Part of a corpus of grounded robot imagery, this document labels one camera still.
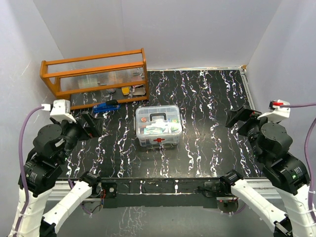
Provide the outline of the white teal ointment tube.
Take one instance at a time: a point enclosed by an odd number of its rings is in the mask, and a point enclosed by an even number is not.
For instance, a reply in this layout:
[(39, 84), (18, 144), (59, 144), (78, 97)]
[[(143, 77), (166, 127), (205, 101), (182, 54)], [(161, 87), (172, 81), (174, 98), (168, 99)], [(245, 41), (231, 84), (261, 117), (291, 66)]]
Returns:
[(163, 134), (165, 133), (165, 131), (167, 130), (166, 127), (157, 127), (157, 126), (147, 126), (146, 128), (144, 128), (144, 134), (146, 135), (150, 135), (150, 134)]

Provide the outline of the clear first aid box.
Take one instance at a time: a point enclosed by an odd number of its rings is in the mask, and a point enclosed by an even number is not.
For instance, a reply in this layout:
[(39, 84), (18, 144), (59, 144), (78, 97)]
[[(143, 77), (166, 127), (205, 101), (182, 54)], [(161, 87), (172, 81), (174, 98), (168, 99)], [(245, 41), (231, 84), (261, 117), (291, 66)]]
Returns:
[(141, 147), (178, 145), (183, 132), (180, 110), (176, 105), (139, 107), (134, 130)]

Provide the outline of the clear divider tray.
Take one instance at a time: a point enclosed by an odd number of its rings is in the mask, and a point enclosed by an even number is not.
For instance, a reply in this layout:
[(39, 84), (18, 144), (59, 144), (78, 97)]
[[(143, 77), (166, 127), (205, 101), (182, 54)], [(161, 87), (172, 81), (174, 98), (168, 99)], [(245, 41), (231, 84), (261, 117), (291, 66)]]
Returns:
[(141, 124), (138, 128), (139, 134), (158, 135), (158, 134), (175, 134), (182, 131), (182, 127), (177, 122), (153, 122), (150, 124)]

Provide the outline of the clear box lid with handle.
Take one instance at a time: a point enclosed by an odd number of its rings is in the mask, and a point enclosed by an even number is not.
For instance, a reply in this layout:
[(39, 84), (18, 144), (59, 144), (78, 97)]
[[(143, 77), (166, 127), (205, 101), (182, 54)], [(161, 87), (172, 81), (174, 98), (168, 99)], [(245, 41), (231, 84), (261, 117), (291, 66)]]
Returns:
[[(141, 122), (141, 118), (146, 118), (147, 121)], [(154, 135), (139, 134), (137, 130), (141, 124), (150, 124), (150, 123), (158, 122), (158, 121), (171, 122), (173, 119), (178, 119), (179, 124), (182, 127), (180, 110), (176, 105), (139, 107), (138, 109), (136, 109), (136, 112), (135, 112), (135, 132), (138, 136), (154, 136)], [(161, 135), (162, 136), (167, 136), (167, 135), (175, 136), (175, 135), (180, 135), (182, 131), (180, 133), (175, 133), (175, 134), (161, 134)]]

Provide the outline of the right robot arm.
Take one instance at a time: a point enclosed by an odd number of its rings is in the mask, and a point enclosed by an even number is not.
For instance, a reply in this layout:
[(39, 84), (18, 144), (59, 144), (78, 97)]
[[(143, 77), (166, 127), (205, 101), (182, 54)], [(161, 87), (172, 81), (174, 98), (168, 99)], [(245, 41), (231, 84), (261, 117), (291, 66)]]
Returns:
[(275, 237), (314, 237), (316, 209), (313, 204), (314, 176), (309, 163), (289, 152), (292, 138), (280, 122), (295, 108), (286, 101), (270, 102), (270, 111), (261, 113), (248, 106), (227, 111), (226, 127), (244, 124), (237, 131), (248, 139), (253, 154), (262, 164), (262, 172), (281, 197), (286, 211), (281, 211), (254, 190), (235, 170), (220, 177), (220, 190), (234, 195), (252, 209)]

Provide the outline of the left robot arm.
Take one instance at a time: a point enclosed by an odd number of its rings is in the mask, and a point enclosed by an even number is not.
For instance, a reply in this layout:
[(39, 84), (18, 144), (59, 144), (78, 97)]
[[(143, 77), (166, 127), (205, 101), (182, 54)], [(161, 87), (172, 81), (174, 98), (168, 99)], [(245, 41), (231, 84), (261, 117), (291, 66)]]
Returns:
[(88, 197), (101, 194), (101, 178), (85, 172), (71, 190), (45, 213), (46, 202), (64, 165), (79, 141), (102, 135), (103, 118), (81, 113), (74, 122), (66, 119), (42, 127), (27, 160), (20, 159), (19, 202), (9, 236), (55, 237), (71, 213)]

